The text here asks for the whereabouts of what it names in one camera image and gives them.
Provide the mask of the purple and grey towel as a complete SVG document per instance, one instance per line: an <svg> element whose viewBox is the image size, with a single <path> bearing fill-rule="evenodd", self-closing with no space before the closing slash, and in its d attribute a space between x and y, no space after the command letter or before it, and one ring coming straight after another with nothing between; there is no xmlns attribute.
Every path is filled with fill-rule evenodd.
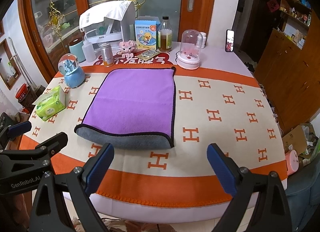
<svg viewBox="0 0 320 232"><path fill-rule="evenodd" d="M74 132L123 150L174 147L175 67L123 68L107 74Z"/></svg>

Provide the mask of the red lidded jar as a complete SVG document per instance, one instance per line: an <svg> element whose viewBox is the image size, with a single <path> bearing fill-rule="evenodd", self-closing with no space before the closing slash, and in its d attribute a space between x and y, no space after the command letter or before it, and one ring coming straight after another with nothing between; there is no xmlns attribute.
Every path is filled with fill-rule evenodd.
<svg viewBox="0 0 320 232"><path fill-rule="evenodd" d="M27 92L28 92L28 86L24 83L16 92L16 95L15 95L16 99L17 100L24 99L25 96L27 95Z"/></svg>

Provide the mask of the green tissue pack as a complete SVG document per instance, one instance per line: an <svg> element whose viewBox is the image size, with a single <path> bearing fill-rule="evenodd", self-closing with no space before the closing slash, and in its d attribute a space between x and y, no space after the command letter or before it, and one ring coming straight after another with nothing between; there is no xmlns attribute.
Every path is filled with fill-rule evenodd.
<svg viewBox="0 0 320 232"><path fill-rule="evenodd" d="M58 85L50 89L48 93L43 93L33 105L35 105L37 116L46 121L66 108L66 94Z"/></svg>

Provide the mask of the pink pig container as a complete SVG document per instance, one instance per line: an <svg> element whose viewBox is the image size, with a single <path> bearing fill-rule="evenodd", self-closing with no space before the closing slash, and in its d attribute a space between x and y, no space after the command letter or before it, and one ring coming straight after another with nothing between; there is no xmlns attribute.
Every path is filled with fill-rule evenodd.
<svg viewBox="0 0 320 232"><path fill-rule="evenodd" d="M299 168L298 155L295 150L290 150L285 154L285 161L287 167L287 175L290 176Z"/></svg>

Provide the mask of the cardboard box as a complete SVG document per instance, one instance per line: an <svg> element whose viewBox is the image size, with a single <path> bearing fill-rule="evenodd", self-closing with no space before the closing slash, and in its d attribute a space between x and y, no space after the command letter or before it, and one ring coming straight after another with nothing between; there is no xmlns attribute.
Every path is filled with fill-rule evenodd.
<svg viewBox="0 0 320 232"><path fill-rule="evenodd" d="M295 150L298 155L304 153L308 146L313 145L311 142L313 135L315 131L311 123L296 126L282 138L285 152Z"/></svg>

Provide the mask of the teal cylindrical container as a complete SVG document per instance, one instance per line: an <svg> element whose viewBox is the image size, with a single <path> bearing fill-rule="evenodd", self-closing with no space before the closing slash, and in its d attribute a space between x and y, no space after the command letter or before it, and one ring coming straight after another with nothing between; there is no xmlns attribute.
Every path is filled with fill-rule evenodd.
<svg viewBox="0 0 320 232"><path fill-rule="evenodd" d="M82 63L86 60L84 52L82 50L82 46L83 46L82 37L78 37L69 43L69 51L71 54L77 57L79 63Z"/></svg>

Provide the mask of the silver orange can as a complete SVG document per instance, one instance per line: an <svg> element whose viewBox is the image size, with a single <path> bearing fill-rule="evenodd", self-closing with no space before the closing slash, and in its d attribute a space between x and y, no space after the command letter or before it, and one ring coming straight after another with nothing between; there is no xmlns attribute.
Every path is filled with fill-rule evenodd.
<svg viewBox="0 0 320 232"><path fill-rule="evenodd" d="M105 67L114 65L114 57L110 43L102 43L100 45L101 56Z"/></svg>

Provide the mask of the orange wooden glass door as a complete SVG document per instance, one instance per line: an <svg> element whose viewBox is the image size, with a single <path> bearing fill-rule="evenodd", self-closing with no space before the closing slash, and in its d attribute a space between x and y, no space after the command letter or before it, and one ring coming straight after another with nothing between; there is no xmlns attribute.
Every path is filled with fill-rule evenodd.
<svg viewBox="0 0 320 232"><path fill-rule="evenodd" d="M71 43L87 37L93 44L138 40L150 47L153 38L135 33L141 17L168 16L172 39L180 41L188 29L206 32L214 0L17 0L18 14L27 45L44 79L57 73L62 55Z"/></svg>

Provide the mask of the white desktop appliance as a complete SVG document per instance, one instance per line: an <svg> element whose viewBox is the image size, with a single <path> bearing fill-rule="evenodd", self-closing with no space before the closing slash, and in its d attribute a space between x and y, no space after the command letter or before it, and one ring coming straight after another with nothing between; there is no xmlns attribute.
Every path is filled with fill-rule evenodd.
<svg viewBox="0 0 320 232"><path fill-rule="evenodd" d="M117 21L104 18L104 21L92 24L84 29L79 29L85 34L85 38L92 44L110 43L113 49L119 48L121 41L131 39L130 27L128 21Z"/></svg>

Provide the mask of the brown wooden cabinet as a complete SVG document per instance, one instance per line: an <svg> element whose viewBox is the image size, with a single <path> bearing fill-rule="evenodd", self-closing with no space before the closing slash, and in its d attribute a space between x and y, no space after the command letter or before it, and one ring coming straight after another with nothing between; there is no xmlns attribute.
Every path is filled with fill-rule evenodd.
<svg viewBox="0 0 320 232"><path fill-rule="evenodd" d="M319 17L314 10L301 49L284 34L272 31L254 76L285 134L319 113Z"/></svg>

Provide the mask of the foil pill blister pack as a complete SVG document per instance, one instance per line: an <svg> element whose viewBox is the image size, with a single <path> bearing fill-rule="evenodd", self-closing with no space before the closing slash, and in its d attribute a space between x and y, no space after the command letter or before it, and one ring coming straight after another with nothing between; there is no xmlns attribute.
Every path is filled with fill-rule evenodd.
<svg viewBox="0 0 320 232"><path fill-rule="evenodd" d="M143 61L148 61L152 59L153 57L157 56L160 52L157 50L146 50L137 55L136 57L143 60Z"/></svg>

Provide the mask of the blue duck carton box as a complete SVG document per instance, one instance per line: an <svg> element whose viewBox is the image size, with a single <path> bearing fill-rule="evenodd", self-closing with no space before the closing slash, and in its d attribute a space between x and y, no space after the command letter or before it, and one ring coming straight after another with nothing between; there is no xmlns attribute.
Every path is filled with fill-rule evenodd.
<svg viewBox="0 0 320 232"><path fill-rule="evenodd" d="M157 49L158 17L139 16L135 20L136 44L139 49Z"/></svg>

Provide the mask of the black smartphone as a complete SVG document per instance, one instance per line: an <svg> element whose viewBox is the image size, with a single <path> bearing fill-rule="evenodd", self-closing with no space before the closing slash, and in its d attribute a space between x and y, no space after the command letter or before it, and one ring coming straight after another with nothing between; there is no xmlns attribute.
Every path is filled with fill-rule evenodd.
<svg viewBox="0 0 320 232"><path fill-rule="evenodd" d="M234 31L233 30L226 30L226 45L225 45L225 52L231 53L234 49Z"/></svg>

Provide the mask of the pink dome music box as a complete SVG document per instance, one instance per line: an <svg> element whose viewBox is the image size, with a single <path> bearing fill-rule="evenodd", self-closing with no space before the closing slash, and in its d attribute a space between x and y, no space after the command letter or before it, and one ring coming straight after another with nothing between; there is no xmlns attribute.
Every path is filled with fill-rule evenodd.
<svg viewBox="0 0 320 232"><path fill-rule="evenodd" d="M197 30L186 30L182 34L177 65L183 69L196 70L200 66L200 53L203 36Z"/></svg>

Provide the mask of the small white pill bottle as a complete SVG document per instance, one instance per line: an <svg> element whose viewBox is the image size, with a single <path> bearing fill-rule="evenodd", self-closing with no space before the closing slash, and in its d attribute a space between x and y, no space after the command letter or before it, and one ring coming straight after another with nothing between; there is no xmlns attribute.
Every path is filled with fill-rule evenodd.
<svg viewBox="0 0 320 232"><path fill-rule="evenodd" d="M206 45L206 40L207 40L207 34L204 32L200 32L200 34L202 35L202 43L201 43L201 48L204 49L205 45Z"/></svg>

